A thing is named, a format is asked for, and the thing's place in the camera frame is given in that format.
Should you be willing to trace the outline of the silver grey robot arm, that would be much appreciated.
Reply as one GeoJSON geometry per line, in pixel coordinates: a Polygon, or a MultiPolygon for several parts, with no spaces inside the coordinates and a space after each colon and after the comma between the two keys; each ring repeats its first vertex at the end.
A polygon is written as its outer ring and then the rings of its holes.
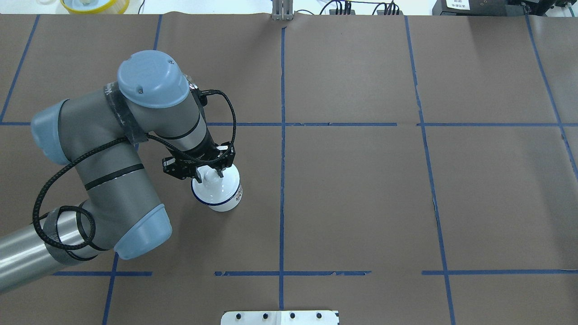
{"type": "Polygon", "coordinates": [[[130,260],[168,240],[165,206],[136,150],[167,148],[165,174],[191,179],[194,197],[214,211],[243,195],[233,164],[236,130],[217,144],[206,125],[208,96],[167,53],[145,50],[122,62],[117,80],[65,99],[31,121],[35,143],[62,169],[39,191],[29,226],[1,239],[1,292],[10,292],[112,250],[130,260]]]}

